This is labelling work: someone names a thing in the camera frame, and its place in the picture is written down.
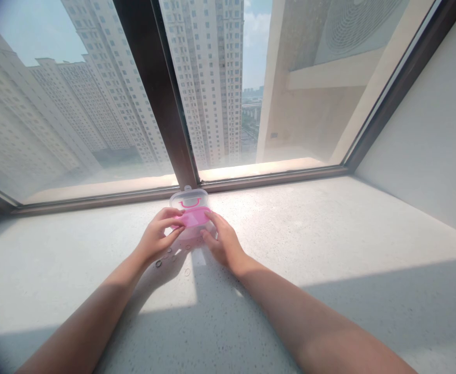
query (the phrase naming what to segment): speckled countertop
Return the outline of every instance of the speckled countertop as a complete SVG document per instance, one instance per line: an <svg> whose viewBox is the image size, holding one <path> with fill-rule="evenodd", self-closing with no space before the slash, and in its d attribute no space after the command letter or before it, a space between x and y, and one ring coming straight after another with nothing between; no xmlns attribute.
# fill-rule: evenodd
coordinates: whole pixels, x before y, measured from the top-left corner
<svg viewBox="0 0 456 374"><path fill-rule="evenodd" d="M245 250L419 372L456 372L456 230L350 177L210 196ZM0 371L12 372L129 254L167 201L0 225ZM193 246L183 250L186 244ZM201 243L149 268L97 372L296 372Z"/></svg>

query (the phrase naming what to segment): blue sky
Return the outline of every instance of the blue sky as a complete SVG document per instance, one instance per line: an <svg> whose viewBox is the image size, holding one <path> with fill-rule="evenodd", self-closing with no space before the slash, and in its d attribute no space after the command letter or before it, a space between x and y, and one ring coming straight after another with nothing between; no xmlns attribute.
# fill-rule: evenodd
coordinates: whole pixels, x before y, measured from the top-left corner
<svg viewBox="0 0 456 374"><path fill-rule="evenodd" d="M245 0L243 87L264 84L272 0ZM86 48L60 0L0 0L0 34L26 66L82 61Z"/></svg>

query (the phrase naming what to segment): air conditioner unit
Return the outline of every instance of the air conditioner unit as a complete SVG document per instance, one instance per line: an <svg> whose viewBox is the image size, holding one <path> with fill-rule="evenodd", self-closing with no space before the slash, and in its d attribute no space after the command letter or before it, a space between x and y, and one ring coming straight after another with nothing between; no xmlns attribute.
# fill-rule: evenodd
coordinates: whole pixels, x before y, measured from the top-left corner
<svg viewBox="0 0 456 374"><path fill-rule="evenodd" d="M409 0L332 0L314 65L387 45Z"/></svg>

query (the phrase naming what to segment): window glass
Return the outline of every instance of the window glass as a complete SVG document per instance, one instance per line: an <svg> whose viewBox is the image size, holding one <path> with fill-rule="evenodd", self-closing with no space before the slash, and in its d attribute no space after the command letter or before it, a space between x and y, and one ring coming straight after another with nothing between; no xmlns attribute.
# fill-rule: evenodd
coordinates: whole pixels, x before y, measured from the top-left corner
<svg viewBox="0 0 456 374"><path fill-rule="evenodd" d="M340 164L433 1L160 3L212 181Z"/></svg>
<svg viewBox="0 0 456 374"><path fill-rule="evenodd" d="M116 61L126 45L106 0L0 0L1 192L28 204L177 184L140 79L123 78L135 63Z"/></svg>

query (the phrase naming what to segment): plastic box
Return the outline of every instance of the plastic box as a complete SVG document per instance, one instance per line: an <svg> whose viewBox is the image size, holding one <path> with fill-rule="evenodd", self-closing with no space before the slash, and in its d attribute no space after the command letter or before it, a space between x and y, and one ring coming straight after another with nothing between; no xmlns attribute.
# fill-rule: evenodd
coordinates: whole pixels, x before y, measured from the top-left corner
<svg viewBox="0 0 456 374"><path fill-rule="evenodd" d="M175 217L185 224L185 230L179 239L191 239L201 236L201 230L211 230L212 222L207 218L205 212L211 210L207 207L209 195L202 189L192 190L190 186L185 187L185 191L177 192L171 199L169 205L173 208L184 209L185 213L181 217Z"/></svg>

